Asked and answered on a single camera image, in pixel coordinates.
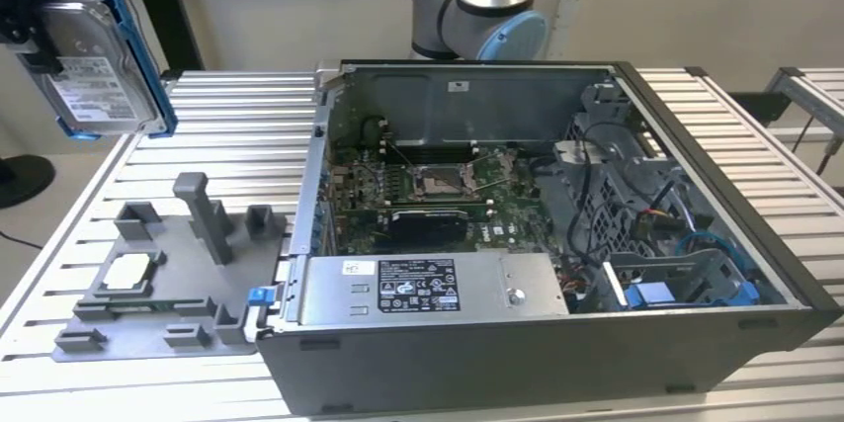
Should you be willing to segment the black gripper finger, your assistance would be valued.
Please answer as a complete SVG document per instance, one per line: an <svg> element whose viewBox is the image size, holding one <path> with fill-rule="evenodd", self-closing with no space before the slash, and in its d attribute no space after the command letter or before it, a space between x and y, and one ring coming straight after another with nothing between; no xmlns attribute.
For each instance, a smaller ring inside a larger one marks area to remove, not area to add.
<svg viewBox="0 0 844 422"><path fill-rule="evenodd" d="M16 56L32 74L58 74L62 66L49 46L40 46L33 40L16 45Z"/></svg>

